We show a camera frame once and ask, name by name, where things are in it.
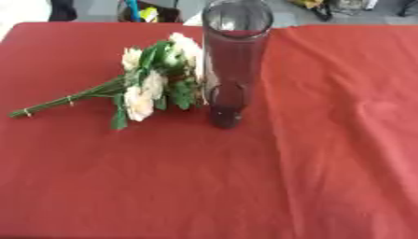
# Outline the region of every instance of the red tablecloth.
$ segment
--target red tablecloth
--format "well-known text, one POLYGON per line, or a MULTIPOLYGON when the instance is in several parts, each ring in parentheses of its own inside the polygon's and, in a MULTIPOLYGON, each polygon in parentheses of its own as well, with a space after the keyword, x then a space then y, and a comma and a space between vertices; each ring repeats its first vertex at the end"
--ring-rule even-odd
POLYGON ((25 23, 0 44, 0 237, 418 238, 418 27, 273 30, 244 121, 106 99, 16 108, 121 72, 176 24, 25 23))

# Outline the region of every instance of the dark glass vase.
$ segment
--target dark glass vase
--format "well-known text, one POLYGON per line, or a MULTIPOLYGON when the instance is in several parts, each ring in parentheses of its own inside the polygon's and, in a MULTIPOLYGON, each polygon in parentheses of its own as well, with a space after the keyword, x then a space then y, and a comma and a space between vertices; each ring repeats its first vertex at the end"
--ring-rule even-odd
POLYGON ((211 121, 232 128, 249 104, 272 27, 261 0, 215 0, 202 14, 204 74, 211 121))

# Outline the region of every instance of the gray floor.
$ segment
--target gray floor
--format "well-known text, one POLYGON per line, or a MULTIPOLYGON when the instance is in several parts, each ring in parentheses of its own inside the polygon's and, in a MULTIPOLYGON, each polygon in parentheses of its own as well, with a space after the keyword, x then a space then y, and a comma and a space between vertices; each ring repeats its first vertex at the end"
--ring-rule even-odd
MULTIPOLYGON (((183 19, 202 10, 207 0, 179 0, 178 8, 183 19)), ((274 27, 322 23, 312 13, 296 7, 286 0, 266 0, 274 12, 274 27)), ((171 7, 174 0, 148 0, 146 2, 171 7)), ((400 18, 397 12, 402 0, 380 0, 372 11, 355 12, 354 16, 335 13, 330 24, 418 24, 417 16, 400 18)), ((116 21, 117 0, 75 0, 79 18, 77 21, 116 21)))

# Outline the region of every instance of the artificial flower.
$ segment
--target artificial flower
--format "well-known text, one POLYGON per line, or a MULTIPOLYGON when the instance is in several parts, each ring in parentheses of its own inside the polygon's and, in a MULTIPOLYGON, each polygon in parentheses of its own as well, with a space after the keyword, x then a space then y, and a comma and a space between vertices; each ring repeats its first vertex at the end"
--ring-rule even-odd
POLYGON ((160 99, 167 81, 167 77, 160 75, 157 71, 151 70, 142 83, 142 94, 149 94, 153 100, 160 99))
POLYGON ((132 71, 139 66, 142 51, 140 49, 125 49, 122 57, 122 65, 125 71, 132 71))
POLYGON ((203 51, 193 39, 185 37, 179 33, 170 35, 170 40, 174 42, 173 52, 183 53, 188 65, 194 68, 197 82, 203 79, 203 51))
POLYGON ((131 120, 142 121, 154 112, 154 102, 148 93, 142 93, 139 86, 129 87, 125 94, 125 106, 131 120))

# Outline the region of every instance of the yellow object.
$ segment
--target yellow object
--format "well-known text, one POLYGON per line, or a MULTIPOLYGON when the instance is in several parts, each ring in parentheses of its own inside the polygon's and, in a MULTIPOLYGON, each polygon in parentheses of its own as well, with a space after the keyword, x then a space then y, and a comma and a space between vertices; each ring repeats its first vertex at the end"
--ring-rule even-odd
POLYGON ((139 16, 146 22, 159 22, 159 12, 154 7, 148 7, 144 10, 139 11, 139 16))

